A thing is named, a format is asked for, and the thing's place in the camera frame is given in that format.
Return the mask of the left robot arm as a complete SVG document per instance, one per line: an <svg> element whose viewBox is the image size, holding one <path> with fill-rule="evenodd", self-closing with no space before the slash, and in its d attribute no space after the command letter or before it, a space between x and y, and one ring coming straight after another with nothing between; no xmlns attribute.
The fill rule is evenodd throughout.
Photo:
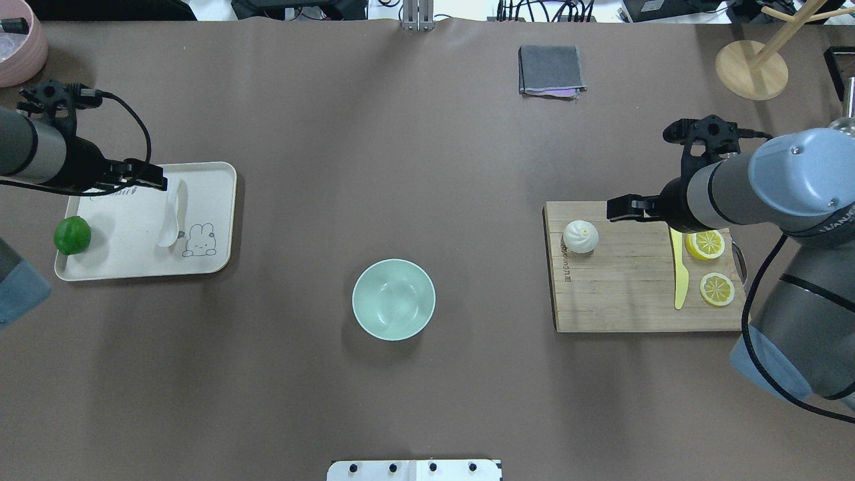
<svg viewBox="0 0 855 481"><path fill-rule="evenodd" d="M154 250L154 228L146 221L153 220L156 209L162 205L131 204L132 196L77 197L74 201L82 205L100 206L108 211L87 216L94 228L92 246L95 249L109 247L115 252L125 247L131 259L141 259L146 251ZM79 297L72 296L58 305L43 304L51 293L51 283L37 269L46 267L46 254L54 253L52 235L55 224L60 221L60 208L65 203L63 196L35 194L33 191L2 186L2 237L13 250L16 264L25 264L25 276L20 283L12 283L10 291L2 292L2 336L10 336L14 325L36 323L39 315L60 313L80 320L88 315L96 319L134 319L150 322L168 319L174 302L168 298L167 283L158 280L125 279L109 281L116 287L113 307L107 307L107 287L95 287L94 291L82 291Z"/></svg>

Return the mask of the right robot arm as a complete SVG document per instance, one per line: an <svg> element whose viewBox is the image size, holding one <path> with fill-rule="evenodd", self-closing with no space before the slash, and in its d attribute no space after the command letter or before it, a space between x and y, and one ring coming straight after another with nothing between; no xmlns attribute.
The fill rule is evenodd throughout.
<svg viewBox="0 0 855 481"><path fill-rule="evenodd" d="M769 223L781 235L746 295L733 368L825 418L816 396L853 408L854 142L833 128L773 137L715 116L681 119L680 174L660 194L607 202L611 222L665 222L684 234Z"/></svg>

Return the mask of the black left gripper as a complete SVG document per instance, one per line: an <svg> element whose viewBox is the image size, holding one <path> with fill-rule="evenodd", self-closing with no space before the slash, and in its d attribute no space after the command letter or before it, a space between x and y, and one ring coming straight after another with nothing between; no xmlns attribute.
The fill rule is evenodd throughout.
<svg viewBox="0 0 855 481"><path fill-rule="evenodd" d="M115 192L131 186L166 192L168 178L163 176L161 166L151 162L137 158L110 160L107 172L99 179L99 189L103 192Z"/></svg>

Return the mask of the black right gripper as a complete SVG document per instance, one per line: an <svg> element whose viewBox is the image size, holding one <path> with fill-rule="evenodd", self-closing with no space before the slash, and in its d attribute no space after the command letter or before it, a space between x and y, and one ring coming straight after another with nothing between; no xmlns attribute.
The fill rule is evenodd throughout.
<svg viewBox="0 0 855 481"><path fill-rule="evenodd" d="M626 194L608 200L609 222L665 222L676 231L688 231L686 190L664 188L659 195Z"/></svg>

